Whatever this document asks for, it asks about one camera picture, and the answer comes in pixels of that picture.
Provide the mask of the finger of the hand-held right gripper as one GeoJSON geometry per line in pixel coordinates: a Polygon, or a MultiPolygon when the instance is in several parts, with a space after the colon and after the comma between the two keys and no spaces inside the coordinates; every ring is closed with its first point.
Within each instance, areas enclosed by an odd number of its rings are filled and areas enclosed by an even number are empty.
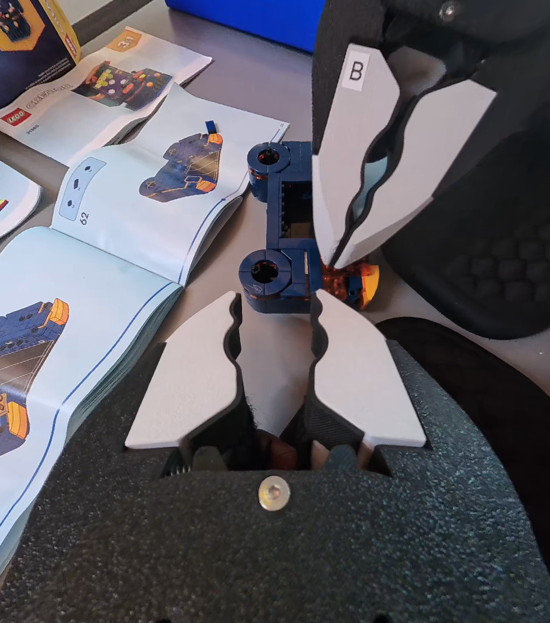
{"type": "Polygon", "coordinates": [[[375,190],[370,212],[351,233],[336,268],[376,250],[430,203],[495,97],[495,91],[473,80],[421,97],[404,127],[399,163],[375,190]]]}
{"type": "Polygon", "coordinates": [[[390,125],[399,85],[380,50],[349,44],[318,154],[312,157],[313,228],[322,261],[332,265],[347,213],[363,186],[368,150],[390,125]]]}

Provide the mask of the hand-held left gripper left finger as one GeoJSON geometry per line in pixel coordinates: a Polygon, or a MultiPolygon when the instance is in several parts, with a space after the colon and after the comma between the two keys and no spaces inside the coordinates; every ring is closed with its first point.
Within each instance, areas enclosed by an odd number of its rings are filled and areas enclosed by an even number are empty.
{"type": "Polygon", "coordinates": [[[214,447],[230,470],[256,465],[256,428],[237,363],[241,323],[242,297],[230,291],[166,340],[126,448],[177,448],[192,459],[214,447]]]}

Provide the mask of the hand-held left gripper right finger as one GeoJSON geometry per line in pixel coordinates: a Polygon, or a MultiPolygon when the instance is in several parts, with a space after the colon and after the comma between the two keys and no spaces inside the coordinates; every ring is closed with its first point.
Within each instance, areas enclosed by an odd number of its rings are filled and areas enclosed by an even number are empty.
{"type": "Polygon", "coordinates": [[[312,295],[303,453],[322,469],[343,446],[356,468],[382,470],[378,449],[420,452],[427,438],[383,334],[324,290],[312,295]]]}

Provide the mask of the blue orange brick model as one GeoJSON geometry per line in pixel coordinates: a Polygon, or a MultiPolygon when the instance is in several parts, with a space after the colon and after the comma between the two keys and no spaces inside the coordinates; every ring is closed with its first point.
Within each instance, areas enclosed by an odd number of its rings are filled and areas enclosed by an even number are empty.
{"type": "Polygon", "coordinates": [[[321,261],[312,219],[312,145],[309,141],[257,144],[248,153],[253,195],[266,203],[265,249],[241,262],[246,300],[259,313],[309,313],[324,288],[357,310],[377,291],[380,271],[366,258],[343,269],[321,261]]]}

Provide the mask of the blue plastic bin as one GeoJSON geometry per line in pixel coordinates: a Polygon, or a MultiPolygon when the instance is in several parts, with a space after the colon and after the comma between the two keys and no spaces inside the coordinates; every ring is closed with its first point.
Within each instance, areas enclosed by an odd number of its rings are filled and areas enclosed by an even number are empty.
{"type": "Polygon", "coordinates": [[[325,1],[166,1],[168,7],[312,52],[325,1]]]}

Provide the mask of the person's left hand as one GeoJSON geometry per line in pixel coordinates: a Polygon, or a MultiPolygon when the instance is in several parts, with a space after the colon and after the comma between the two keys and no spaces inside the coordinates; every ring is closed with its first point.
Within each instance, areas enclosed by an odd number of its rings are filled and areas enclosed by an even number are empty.
{"type": "Polygon", "coordinates": [[[290,471],[298,469],[297,450],[270,432],[257,430],[259,469],[290,471]]]}

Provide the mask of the black bumpy cushion pad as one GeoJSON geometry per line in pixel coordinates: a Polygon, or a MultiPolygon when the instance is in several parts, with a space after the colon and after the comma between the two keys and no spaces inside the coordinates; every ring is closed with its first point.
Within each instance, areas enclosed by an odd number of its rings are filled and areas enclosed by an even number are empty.
{"type": "Polygon", "coordinates": [[[381,247],[460,327],[514,339],[550,327],[550,137],[510,136],[381,247]]]}

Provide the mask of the instruction booklet arcade machine cover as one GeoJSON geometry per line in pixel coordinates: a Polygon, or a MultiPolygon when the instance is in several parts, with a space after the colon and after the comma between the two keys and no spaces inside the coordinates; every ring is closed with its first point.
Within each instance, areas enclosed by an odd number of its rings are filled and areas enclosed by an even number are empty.
{"type": "Polygon", "coordinates": [[[0,109],[0,131],[72,166],[115,143],[212,58],[125,27],[60,79],[31,87],[0,109]]]}

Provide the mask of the toy brick set box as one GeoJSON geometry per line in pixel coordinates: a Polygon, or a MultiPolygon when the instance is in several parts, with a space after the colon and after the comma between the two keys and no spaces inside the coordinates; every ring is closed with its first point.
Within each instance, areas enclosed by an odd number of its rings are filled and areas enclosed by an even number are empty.
{"type": "Polygon", "coordinates": [[[0,1],[0,109],[79,60],[76,34],[57,1],[0,1]]]}

